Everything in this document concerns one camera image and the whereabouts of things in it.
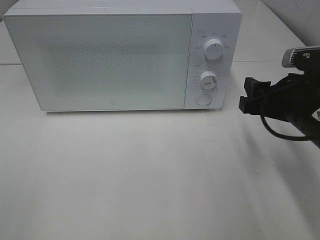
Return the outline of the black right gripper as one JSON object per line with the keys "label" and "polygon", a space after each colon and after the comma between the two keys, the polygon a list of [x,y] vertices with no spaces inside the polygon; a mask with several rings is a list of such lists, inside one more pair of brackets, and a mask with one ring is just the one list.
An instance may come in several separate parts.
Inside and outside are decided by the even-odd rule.
{"label": "black right gripper", "polygon": [[246,77],[244,90],[247,97],[239,98],[240,111],[260,116],[264,127],[270,133],[275,130],[268,125],[266,118],[291,123],[302,133],[320,131],[319,72],[290,73],[273,86],[270,81]]}

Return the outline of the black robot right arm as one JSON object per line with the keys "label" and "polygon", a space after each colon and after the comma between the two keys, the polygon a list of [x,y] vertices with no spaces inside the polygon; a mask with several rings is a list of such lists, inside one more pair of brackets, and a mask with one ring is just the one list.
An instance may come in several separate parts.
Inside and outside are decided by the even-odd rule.
{"label": "black robot right arm", "polygon": [[[296,142],[311,141],[320,146],[320,79],[310,73],[289,73],[274,85],[246,77],[244,90],[247,96],[239,99],[244,114],[260,116],[263,126],[273,136]],[[285,135],[275,131],[266,118],[292,124],[303,135]]]}

